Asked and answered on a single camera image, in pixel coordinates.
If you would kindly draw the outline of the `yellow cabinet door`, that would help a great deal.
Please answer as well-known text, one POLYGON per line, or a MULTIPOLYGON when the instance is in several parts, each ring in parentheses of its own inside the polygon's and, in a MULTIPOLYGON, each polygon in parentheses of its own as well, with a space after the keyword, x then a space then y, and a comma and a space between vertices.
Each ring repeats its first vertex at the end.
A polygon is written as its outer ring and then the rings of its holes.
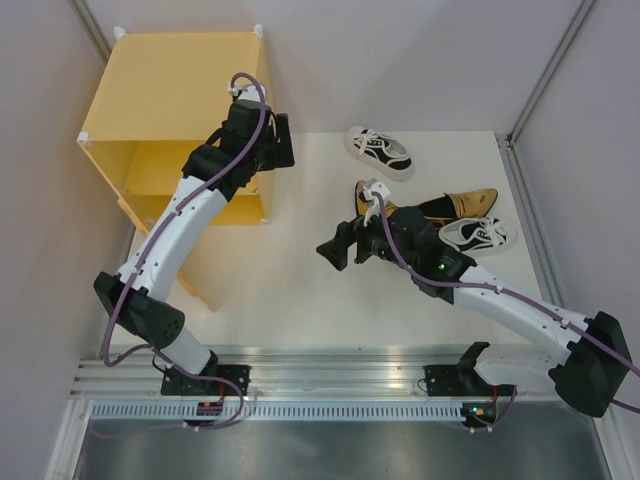
POLYGON ((123 198, 117 203, 136 229, 145 234, 138 250, 118 269, 123 279, 134 274, 133 287, 148 289, 156 300, 166 300, 173 283, 179 281, 190 296, 201 300, 208 310, 216 311, 213 297, 199 288, 182 266, 202 232, 226 207, 225 197, 217 190, 207 190, 184 207, 178 206, 179 197, 173 197, 156 222, 141 220, 123 198))

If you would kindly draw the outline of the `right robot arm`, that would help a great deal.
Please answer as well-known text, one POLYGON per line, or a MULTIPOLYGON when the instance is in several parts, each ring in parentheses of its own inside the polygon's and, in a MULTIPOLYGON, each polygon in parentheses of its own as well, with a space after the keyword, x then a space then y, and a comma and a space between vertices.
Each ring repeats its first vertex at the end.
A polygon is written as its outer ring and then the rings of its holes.
POLYGON ((600 418, 616 401, 628 374, 638 374, 619 321, 592 317, 530 298, 500 281, 473 258, 445 245, 433 224, 413 207, 391 215, 341 222, 316 251, 336 270, 372 257, 404 269, 424 294, 481 314, 536 346, 507 354, 487 341, 472 344, 456 364, 456 381, 469 395, 495 387, 554 393, 575 410, 600 418))

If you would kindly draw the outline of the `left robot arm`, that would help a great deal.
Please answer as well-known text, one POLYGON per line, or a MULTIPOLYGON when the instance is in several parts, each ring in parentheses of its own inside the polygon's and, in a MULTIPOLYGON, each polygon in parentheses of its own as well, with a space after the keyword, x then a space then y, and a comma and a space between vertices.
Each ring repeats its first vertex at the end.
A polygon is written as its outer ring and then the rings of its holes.
POLYGON ((167 302, 171 285, 203 231, 258 172, 294 164, 288 118, 263 100, 237 96, 221 126, 189 155, 166 209, 139 249, 116 273, 101 272, 94 290, 109 316, 102 359, 113 367, 109 347, 115 326, 141 339, 167 361, 169 390, 206 396, 223 379, 217 355, 186 326, 167 302))

